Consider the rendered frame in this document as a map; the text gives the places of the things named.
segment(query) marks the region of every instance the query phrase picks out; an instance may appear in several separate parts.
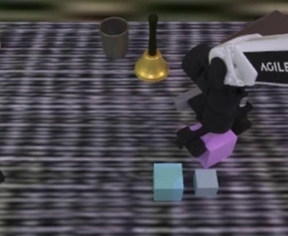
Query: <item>checkered cloth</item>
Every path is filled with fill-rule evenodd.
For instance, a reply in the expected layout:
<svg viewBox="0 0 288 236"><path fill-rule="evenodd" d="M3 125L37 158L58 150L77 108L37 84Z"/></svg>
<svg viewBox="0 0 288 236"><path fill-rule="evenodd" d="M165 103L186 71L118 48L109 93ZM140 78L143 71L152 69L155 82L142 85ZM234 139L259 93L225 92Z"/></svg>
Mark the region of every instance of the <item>checkered cloth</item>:
<svg viewBox="0 0 288 236"><path fill-rule="evenodd" d="M154 162L201 168L174 145L194 124L172 98L193 88L180 68L198 43L244 23L160 23L169 77L137 79L147 23L130 26L124 59L104 56L93 23L0 23L0 236L288 236L288 88L248 90L254 126L215 166L220 189L152 199Z"/></svg>

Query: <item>gold bell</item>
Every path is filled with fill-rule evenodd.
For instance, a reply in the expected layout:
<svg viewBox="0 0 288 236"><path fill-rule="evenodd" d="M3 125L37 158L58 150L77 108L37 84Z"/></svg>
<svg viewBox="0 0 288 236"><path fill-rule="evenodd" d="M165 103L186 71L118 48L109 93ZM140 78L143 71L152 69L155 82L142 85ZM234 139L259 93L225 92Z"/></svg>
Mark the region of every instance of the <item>gold bell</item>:
<svg viewBox="0 0 288 236"><path fill-rule="evenodd" d="M151 14L149 21L149 46L142 57L135 63L136 76L145 82L159 82L165 79L169 73L169 66L156 49L156 30L158 16Z"/></svg>

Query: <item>brown object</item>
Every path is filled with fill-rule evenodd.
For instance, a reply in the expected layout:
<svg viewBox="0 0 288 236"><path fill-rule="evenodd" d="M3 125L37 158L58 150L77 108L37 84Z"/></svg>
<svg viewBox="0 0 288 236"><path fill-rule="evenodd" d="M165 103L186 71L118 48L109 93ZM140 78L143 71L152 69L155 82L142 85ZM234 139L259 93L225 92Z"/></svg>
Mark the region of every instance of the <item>brown object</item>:
<svg viewBox="0 0 288 236"><path fill-rule="evenodd" d="M253 33L258 33L262 36L288 33L288 16L279 11L273 11L224 39L221 43L242 35Z"/></svg>

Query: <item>purple block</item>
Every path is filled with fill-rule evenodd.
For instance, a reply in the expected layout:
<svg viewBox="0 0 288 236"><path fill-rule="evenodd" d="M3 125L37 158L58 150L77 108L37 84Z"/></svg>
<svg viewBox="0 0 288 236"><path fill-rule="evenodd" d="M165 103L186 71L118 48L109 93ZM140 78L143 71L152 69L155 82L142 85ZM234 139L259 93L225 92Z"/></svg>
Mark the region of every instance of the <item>purple block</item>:
<svg viewBox="0 0 288 236"><path fill-rule="evenodd" d="M190 126L190 129L195 131L201 127L202 125L198 123ZM207 133L201 139L205 143L207 151L198 158L198 161L204 168L209 168L231 156L238 137L229 130L224 134Z"/></svg>

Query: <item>cup rim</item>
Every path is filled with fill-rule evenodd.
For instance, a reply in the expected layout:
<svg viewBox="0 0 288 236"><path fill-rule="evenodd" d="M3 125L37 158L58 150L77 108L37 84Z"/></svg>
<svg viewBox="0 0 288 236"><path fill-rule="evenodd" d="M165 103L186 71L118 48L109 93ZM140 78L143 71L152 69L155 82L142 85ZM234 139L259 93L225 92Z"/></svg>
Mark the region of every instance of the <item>cup rim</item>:
<svg viewBox="0 0 288 236"><path fill-rule="evenodd" d="M104 33L104 32L101 30L101 26L103 25L104 22L106 22L106 21L108 21L108 20L112 20L112 19L116 19L116 20L121 20L121 21L123 21L123 22L126 24L126 30L125 30L124 32L122 32L122 33L120 33L120 34L116 34L116 35L110 35L110 34ZM104 36L119 37L119 36L125 34L126 32L128 32L128 30L129 30L129 23L128 23L125 19L123 19L122 17L118 17L118 16L108 17L108 18L102 20L102 21L100 22L100 24L99 24L99 31L100 31Z"/></svg>

